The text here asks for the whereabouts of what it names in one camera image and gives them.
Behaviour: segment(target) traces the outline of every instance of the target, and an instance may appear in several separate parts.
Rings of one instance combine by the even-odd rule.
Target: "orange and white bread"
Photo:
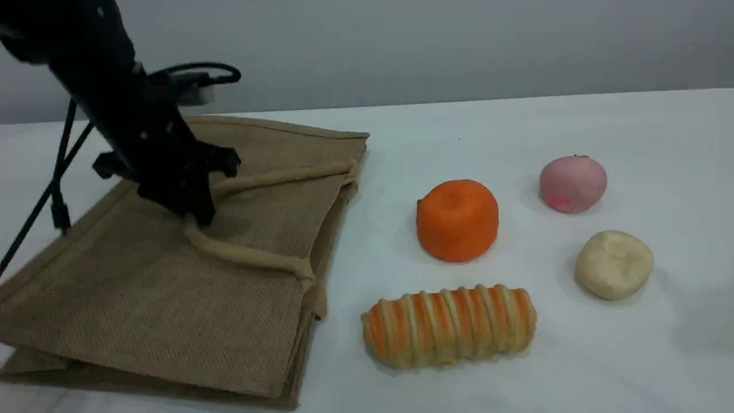
[[[367,348],[399,369],[521,352],[530,344],[536,321],[528,293],[500,284],[381,299],[362,314]]]

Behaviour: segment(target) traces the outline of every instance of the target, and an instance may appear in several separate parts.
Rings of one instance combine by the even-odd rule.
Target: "bag handle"
[[[344,175],[344,185],[354,182],[359,163],[355,160],[334,162],[326,165],[310,166],[289,170],[277,170],[257,175],[227,179],[211,188],[211,199],[216,204],[236,193],[258,187],[286,184],[289,182],[307,181],[326,176]],[[308,257],[286,256],[242,247],[232,243],[214,240],[204,234],[192,220],[187,217],[183,234],[191,244],[200,251],[225,261],[250,265],[269,270],[292,272],[301,282],[304,292],[316,284],[316,275],[311,268]]]

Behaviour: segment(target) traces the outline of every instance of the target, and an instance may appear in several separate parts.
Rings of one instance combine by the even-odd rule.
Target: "burlap tote bag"
[[[0,287],[0,380],[295,407],[367,134],[191,117],[235,148],[199,230],[121,182]]]

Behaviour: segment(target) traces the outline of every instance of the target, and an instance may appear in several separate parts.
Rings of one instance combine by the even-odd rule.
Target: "white tabletop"
[[[734,90],[699,90],[246,114],[372,133],[299,412],[731,412],[733,108]],[[48,182],[61,128],[0,126],[3,251]],[[74,218],[113,185],[90,168],[105,149],[94,134],[64,177]],[[603,200],[574,216],[537,198],[541,168],[570,154],[590,155],[609,176]],[[415,201],[463,178],[494,192],[500,232],[482,258],[448,265],[421,250]],[[581,246],[604,229],[634,234],[655,254],[650,280],[626,301],[593,298],[573,280]],[[9,272],[55,237],[47,207]],[[406,373],[366,354],[360,313],[380,298],[478,283],[529,291],[538,329],[527,354]],[[258,411],[5,384],[0,405],[6,413]]]

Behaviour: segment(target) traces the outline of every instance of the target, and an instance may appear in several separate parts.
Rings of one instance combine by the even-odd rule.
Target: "pink peach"
[[[606,190],[606,172],[589,157],[562,157],[540,173],[540,196],[558,212],[575,214],[596,204]]]

